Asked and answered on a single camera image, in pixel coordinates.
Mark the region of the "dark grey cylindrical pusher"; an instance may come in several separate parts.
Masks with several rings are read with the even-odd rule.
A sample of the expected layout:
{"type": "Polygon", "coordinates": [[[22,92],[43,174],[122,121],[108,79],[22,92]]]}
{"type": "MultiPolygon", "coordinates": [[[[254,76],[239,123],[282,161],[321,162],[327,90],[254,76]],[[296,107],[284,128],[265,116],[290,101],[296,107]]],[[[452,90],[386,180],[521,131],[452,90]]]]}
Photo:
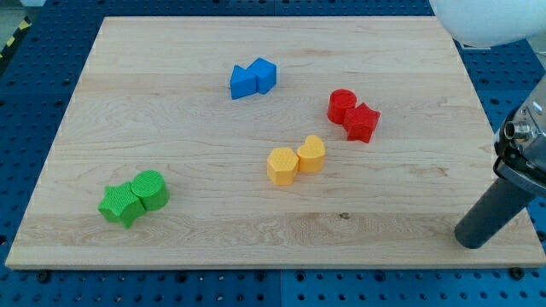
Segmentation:
{"type": "Polygon", "coordinates": [[[534,198],[510,181],[497,178],[455,226],[456,240],[466,248],[482,247],[534,198]]]}

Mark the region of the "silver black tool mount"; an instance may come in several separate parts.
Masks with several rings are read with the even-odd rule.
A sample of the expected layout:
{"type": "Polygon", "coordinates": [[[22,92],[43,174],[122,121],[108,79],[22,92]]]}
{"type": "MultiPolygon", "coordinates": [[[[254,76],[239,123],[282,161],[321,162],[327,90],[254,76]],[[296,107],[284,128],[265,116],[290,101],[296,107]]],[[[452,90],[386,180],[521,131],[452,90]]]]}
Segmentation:
{"type": "Polygon", "coordinates": [[[545,80],[497,131],[496,174],[518,188],[545,195],[545,80]]]}

